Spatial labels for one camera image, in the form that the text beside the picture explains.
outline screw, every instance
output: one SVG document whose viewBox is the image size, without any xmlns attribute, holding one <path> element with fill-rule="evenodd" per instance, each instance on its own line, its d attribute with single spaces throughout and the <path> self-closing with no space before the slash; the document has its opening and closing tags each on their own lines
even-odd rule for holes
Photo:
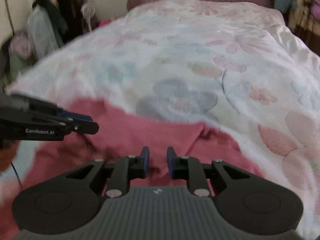
<svg viewBox="0 0 320 240">
<path fill-rule="evenodd" d="M 111 189 L 106 192 L 106 195 L 111 198 L 120 197 L 122 195 L 121 190 L 119 189 Z"/>
<path fill-rule="evenodd" d="M 210 195 L 210 191 L 205 188 L 198 188 L 193 192 L 193 194 L 198 197 L 207 197 Z"/>
</svg>

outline gray flower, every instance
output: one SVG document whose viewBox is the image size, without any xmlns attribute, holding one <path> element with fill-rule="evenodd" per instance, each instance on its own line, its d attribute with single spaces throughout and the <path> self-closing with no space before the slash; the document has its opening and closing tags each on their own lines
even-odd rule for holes
<svg viewBox="0 0 320 240">
<path fill-rule="evenodd" d="M 208 113 L 217 104 L 211 92 L 189 91 L 185 82 L 167 79 L 154 86 L 155 96 L 141 99 L 136 113 L 145 117 L 171 122 L 206 122 L 220 127 L 218 119 Z"/>
</svg>

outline cord hanging on wall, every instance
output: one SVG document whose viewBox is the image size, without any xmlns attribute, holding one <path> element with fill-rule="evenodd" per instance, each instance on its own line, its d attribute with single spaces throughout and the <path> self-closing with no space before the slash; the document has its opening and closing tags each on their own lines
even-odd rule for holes
<svg viewBox="0 0 320 240">
<path fill-rule="evenodd" d="M 10 27 L 11 27 L 11 30 L 12 30 L 12 35 L 14 35 L 14 28 L 13 28 L 13 24 L 12 24 L 12 19 L 11 19 L 11 13 L 10 13 L 10 9 L 9 9 L 8 0 L 4 0 L 4 3 L 5 3 L 6 11 L 7 11 L 7 14 L 8 14 L 8 19 L 9 19 Z"/>
</svg>

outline bedsheet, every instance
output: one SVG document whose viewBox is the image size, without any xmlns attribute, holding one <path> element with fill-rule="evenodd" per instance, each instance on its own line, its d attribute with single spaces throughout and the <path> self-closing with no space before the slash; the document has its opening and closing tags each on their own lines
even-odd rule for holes
<svg viewBox="0 0 320 240">
<path fill-rule="evenodd" d="M 313 240 L 320 234 L 319 68 L 320 58 L 276 10 L 162 0 L 75 40 L 9 91 L 64 107 L 104 97 L 139 116 L 217 127 L 267 179 L 300 196 L 298 232 Z"/>
</svg>

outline white floral comforter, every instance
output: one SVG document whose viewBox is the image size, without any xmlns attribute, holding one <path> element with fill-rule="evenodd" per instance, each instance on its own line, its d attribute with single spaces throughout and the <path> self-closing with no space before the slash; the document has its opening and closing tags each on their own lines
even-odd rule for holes
<svg viewBox="0 0 320 240">
<path fill-rule="evenodd" d="M 79 38 L 11 90 L 62 106 L 79 96 L 105 97 L 148 118 L 219 127 L 267 179 L 300 196 L 304 215 L 298 231 L 315 239 L 319 68 L 319 57 L 290 33 L 276 10 L 163 0 Z"/>
</svg>

